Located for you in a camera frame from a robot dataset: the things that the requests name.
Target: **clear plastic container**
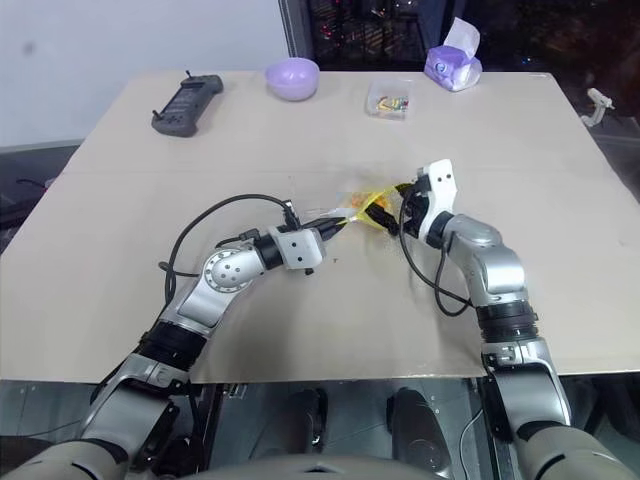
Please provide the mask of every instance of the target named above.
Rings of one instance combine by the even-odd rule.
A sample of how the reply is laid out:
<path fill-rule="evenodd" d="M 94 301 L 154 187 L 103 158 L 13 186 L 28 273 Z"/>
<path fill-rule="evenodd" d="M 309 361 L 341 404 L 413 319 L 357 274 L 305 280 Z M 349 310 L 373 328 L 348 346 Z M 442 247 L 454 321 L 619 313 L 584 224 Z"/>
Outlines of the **clear plastic container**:
<path fill-rule="evenodd" d="M 404 120 L 409 113 L 411 80 L 374 80 L 369 87 L 365 110 L 374 117 Z"/>

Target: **purple bowl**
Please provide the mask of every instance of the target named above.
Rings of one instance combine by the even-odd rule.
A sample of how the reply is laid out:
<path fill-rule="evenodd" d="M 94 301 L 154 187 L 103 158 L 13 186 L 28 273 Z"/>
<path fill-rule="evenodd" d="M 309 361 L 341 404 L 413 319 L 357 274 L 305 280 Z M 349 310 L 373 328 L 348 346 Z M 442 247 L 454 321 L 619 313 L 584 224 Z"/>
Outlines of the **purple bowl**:
<path fill-rule="evenodd" d="M 306 100 L 318 88 L 320 68 L 306 58 L 287 58 L 271 65 L 265 72 L 267 85 L 283 100 Z"/>

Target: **table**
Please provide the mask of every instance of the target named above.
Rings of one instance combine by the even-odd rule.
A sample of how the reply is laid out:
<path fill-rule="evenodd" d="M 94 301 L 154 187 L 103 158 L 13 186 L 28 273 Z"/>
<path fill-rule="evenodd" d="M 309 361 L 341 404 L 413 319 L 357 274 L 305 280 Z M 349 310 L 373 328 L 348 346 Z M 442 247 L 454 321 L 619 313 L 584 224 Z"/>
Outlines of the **table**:
<path fill-rule="evenodd" d="M 95 382 L 163 304 L 182 228 L 232 194 L 292 198 L 303 217 L 341 193 L 391 185 L 453 161 L 456 211 L 497 227 L 521 257 L 561 374 L 640 369 L 640 207 L 548 74 L 485 73 L 451 94 L 420 73 L 322 72 L 301 103 L 257 72 L 221 73 L 190 139 L 151 129 L 183 74 L 134 79 L 73 156 L 0 260 L 0 377 Z M 406 122 L 371 118 L 373 78 L 413 80 Z M 184 244 L 198 269 L 220 239 L 279 224 L 269 205 L 229 207 Z M 352 225 L 312 276 L 265 275 L 229 311 L 194 367 L 197 382 L 478 376 L 473 312 L 439 314 L 397 241 Z M 437 253 L 413 245 L 434 272 Z M 449 265 L 444 286 L 464 292 Z"/>

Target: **cable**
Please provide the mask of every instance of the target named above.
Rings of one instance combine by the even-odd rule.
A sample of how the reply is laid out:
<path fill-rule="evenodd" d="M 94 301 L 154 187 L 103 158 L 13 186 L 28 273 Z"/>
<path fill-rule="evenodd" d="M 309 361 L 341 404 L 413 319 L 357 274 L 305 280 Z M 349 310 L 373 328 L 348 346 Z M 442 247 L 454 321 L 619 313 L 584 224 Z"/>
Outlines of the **cable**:
<path fill-rule="evenodd" d="M 169 264 L 167 262 L 158 262 L 158 268 L 160 268 L 160 270 L 162 270 L 163 272 L 166 272 L 167 269 L 169 268 Z M 178 272 L 177 270 L 174 270 L 173 274 L 178 277 L 190 277 L 190 278 L 196 278 L 200 276 L 199 273 Z"/>
<path fill-rule="evenodd" d="M 464 463 L 464 456 L 462 455 L 462 441 L 464 440 L 464 436 L 467 434 L 467 431 L 471 428 L 471 425 L 480 417 L 482 413 L 482 407 L 480 410 L 476 412 L 471 420 L 467 422 L 462 433 L 460 434 L 460 442 L 458 443 L 458 451 L 460 452 L 460 463 L 462 463 L 462 470 L 464 470 L 464 478 L 465 480 L 469 480 L 469 471 L 467 470 L 467 466 Z"/>
<path fill-rule="evenodd" d="M 438 269 L 436 270 L 436 285 L 438 288 L 433 289 L 433 294 L 436 297 L 436 304 L 442 313 L 444 313 L 447 317 L 457 317 L 458 315 L 462 315 L 467 308 L 469 308 L 469 304 L 471 302 L 465 303 L 459 310 L 447 310 L 443 305 L 442 300 L 440 299 L 440 278 L 442 278 L 442 270 L 444 270 L 444 262 L 447 259 L 447 254 L 444 249 L 440 250 L 440 262 L 438 263 Z"/>
<path fill-rule="evenodd" d="M 218 243 L 216 243 L 216 248 L 223 247 L 229 243 L 239 242 L 240 240 L 242 240 L 240 237 L 225 238 L 224 240 L 220 240 Z"/>
<path fill-rule="evenodd" d="M 245 193 L 243 195 L 235 195 L 233 197 L 229 197 L 226 200 L 222 200 L 221 202 L 216 203 L 212 207 L 209 207 L 200 215 L 198 215 L 195 219 L 193 219 L 191 223 L 189 223 L 189 225 L 187 225 L 184 228 L 184 230 L 180 232 L 180 235 L 178 235 L 178 238 L 176 239 L 173 245 L 173 248 L 171 249 L 171 255 L 169 256 L 169 261 L 167 262 L 167 270 L 164 278 L 165 307 L 169 305 L 171 300 L 173 300 L 173 297 L 176 292 L 176 276 L 174 274 L 173 266 L 176 262 L 176 257 L 178 256 L 180 245 L 182 245 L 182 242 L 184 241 L 185 237 L 189 234 L 191 230 L 193 230 L 193 228 L 196 225 L 198 225 L 198 223 L 200 223 L 206 217 L 211 215 L 213 212 L 215 212 L 216 210 L 219 210 L 225 205 L 229 205 L 230 203 L 238 202 L 240 200 L 265 200 L 267 202 L 272 202 L 277 205 L 280 205 L 285 211 L 285 217 L 287 219 L 287 223 L 291 222 L 293 223 L 293 227 L 296 230 L 300 229 L 300 221 L 293 213 L 293 210 L 291 209 L 291 207 L 287 205 L 284 201 L 278 198 L 272 197 L 270 195 L 262 195 L 259 193 Z"/>
<path fill-rule="evenodd" d="M 404 195 L 403 199 L 402 199 L 402 205 L 400 206 L 400 218 L 399 218 L 399 223 L 400 223 L 400 229 L 398 232 L 398 236 L 400 237 L 400 246 L 402 247 L 402 253 L 404 253 L 405 258 L 407 259 L 407 263 L 409 263 L 409 266 L 411 267 L 411 270 L 413 270 L 413 273 L 415 273 L 418 278 L 420 278 L 420 280 L 422 280 L 424 283 L 426 283 L 427 285 L 429 285 L 431 288 L 433 288 L 435 291 L 437 291 L 438 293 L 442 294 L 442 295 L 446 295 L 447 297 L 453 298 L 454 300 L 459 301 L 460 303 L 465 304 L 466 306 L 472 306 L 471 304 L 471 300 L 469 299 L 465 299 L 462 298 L 459 295 L 456 295 L 453 292 L 450 292 L 449 290 L 445 290 L 444 288 L 441 288 L 439 285 L 439 282 L 433 282 L 432 280 L 429 280 L 418 268 L 418 266 L 415 264 L 415 262 L 413 261 L 413 258 L 411 258 L 411 254 L 409 253 L 409 249 L 407 248 L 407 240 L 405 238 L 405 231 L 404 231 L 404 218 L 405 218 L 405 211 L 407 209 L 407 204 L 409 202 L 409 199 L 411 197 L 413 197 L 414 193 L 416 190 L 416 185 L 413 184 L 408 191 L 406 192 L 406 194 Z"/>
<path fill-rule="evenodd" d="M 191 407 L 191 417 L 193 418 L 191 441 L 196 443 L 198 469 L 201 469 L 204 467 L 204 431 L 202 428 L 200 413 L 198 412 L 198 406 L 196 405 L 196 397 L 193 393 L 193 384 L 191 383 L 191 380 L 187 380 L 186 386 L 187 396 L 189 397 L 189 406 Z"/>
<path fill-rule="evenodd" d="M 62 430 L 63 428 L 70 427 L 71 425 L 75 425 L 76 423 L 80 423 L 82 420 L 76 420 L 74 422 L 65 423 L 64 425 L 60 425 L 59 427 L 52 428 L 51 430 L 47 430 L 45 432 L 31 433 L 29 435 L 16 435 L 20 438 L 31 438 L 31 437 L 39 437 L 40 435 L 46 435 L 48 433 L 55 432 L 57 430 Z"/>

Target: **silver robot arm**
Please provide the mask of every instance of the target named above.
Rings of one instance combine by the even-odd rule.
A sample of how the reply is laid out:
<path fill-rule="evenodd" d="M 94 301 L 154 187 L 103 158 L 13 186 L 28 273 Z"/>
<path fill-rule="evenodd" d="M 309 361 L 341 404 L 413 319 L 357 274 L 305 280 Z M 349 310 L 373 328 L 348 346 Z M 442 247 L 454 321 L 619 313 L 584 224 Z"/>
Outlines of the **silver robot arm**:
<path fill-rule="evenodd" d="M 595 438 L 570 426 L 569 404 L 538 335 L 522 264 L 495 228 L 451 213 L 457 192 L 451 162 L 421 169 L 416 190 L 426 213 L 414 231 L 443 249 L 464 274 L 484 340 L 485 412 L 492 432 L 514 442 L 524 477 L 636 478 Z"/>
<path fill-rule="evenodd" d="M 186 393 L 189 370 L 229 306 L 267 270 L 284 265 L 311 273 L 325 257 L 320 230 L 341 228 L 334 220 L 294 231 L 274 227 L 253 242 L 214 250 L 100 390 L 79 438 L 45 450 L 6 478 L 115 480 L 150 468 L 178 414 L 169 396 Z"/>

